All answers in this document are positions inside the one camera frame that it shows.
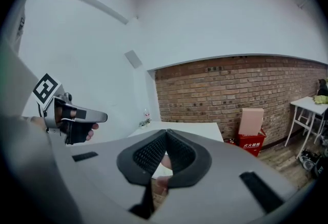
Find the baseboard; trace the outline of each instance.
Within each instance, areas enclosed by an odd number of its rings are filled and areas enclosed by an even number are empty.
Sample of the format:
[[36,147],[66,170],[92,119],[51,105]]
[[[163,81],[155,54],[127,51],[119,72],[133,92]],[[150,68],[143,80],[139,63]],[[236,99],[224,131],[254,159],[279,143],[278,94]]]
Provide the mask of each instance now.
[[[293,138],[294,136],[298,135],[299,133],[301,133],[303,130],[304,130],[304,128],[300,128],[300,129],[296,130],[295,132],[293,132],[291,134],[290,139]],[[276,146],[276,145],[278,145],[280,143],[283,143],[283,142],[285,142],[287,140],[287,138],[288,138],[288,136],[285,136],[285,137],[283,137],[283,138],[281,138],[281,139],[279,139],[277,141],[274,141],[272,143],[269,143],[267,145],[264,145],[264,146],[262,146],[261,150],[265,150],[265,149],[274,147],[274,146]]]

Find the red bin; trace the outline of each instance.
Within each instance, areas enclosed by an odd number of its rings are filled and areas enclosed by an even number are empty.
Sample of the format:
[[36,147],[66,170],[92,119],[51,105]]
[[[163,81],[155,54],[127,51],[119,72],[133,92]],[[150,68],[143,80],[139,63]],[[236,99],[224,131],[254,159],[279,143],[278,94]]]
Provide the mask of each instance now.
[[260,152],[264,139],[266,138],[266,134],[263,131],[263,129],[260,130],[257,136],[249,136],[249,135],[241,135],[238,134],[238,141],[239,146],[242,149],[247,150],[254,156],[258,156],[258,153]]

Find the wooden floor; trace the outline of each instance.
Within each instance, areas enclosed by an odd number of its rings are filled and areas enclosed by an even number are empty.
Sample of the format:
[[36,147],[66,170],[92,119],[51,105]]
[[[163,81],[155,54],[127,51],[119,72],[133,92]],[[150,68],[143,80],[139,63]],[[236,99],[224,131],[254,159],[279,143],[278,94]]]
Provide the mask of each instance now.
[[[304,187],[307,183],[312,181],[311,173],[306,171],[300,161],[296,159],[296,156],[305,140],[305,136],[299,134],[291,138],[287,144],[278,144],[272,148],[263,150],[258,155],[258,158],[280,172],[285,176],[297,189]],[[318,139],[316,144],[314,142],[314,136],[311,135],[307,140],[305,148],[319,154],[323,151],[323,147]],[[152,191],[154,207],[157,209],[167,196],[167,191],[161,187],[158,187],[155,180],[152,180]]]

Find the yellow-green object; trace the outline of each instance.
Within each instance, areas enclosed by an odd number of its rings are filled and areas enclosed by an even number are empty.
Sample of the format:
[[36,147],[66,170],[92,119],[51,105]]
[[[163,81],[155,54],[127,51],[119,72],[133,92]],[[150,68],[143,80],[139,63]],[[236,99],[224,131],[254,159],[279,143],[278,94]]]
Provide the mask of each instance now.
[[314,103],[316,103],[316,104],[328,104],[328,96],[316,95],[314,97]]

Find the white wall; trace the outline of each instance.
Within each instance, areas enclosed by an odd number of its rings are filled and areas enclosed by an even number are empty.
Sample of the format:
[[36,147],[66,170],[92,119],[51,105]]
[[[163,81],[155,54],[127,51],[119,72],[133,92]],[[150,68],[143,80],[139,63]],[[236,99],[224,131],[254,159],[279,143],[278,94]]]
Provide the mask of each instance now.
[[[135,70],[124,56],[133,31],[78,0],[27,0],[19,56],[38,78],[49,72],[59,79],[75,105],[108,113],[92,142],[126,137],[143,119]],[[23,115],[38,115],[33,99]]]
[[328,63],[321,30],[292,0],[141,0],[138,18],[147,70],[252,54]]

